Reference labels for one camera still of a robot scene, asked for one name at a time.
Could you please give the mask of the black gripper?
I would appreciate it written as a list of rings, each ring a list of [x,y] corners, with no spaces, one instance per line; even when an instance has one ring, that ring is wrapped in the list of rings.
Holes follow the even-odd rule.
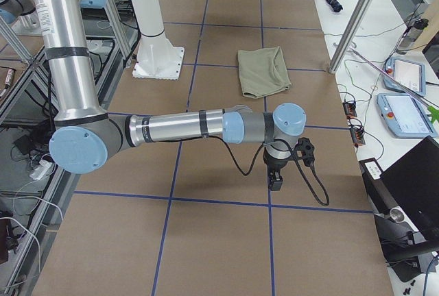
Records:
[[[306,167],[312,171],[315,170],[314,149],[311,141],[306,137],[298,139],[294,148],[290,151],[288,148],[281,151],[268,145],[263,152],[263,161],[268,167],[268,189],[272,192],[279,191],[283,185],[281,169],[289,161],[302,160]]]

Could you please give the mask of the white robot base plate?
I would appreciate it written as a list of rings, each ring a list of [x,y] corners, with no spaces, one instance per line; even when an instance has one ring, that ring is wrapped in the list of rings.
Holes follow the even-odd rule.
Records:
[[[139,49],[132,75],[140,79],[177,80],[180,77],[184,55],[184,47],[171,46],[170,49],[157,51],[151,45],[149,49]]]

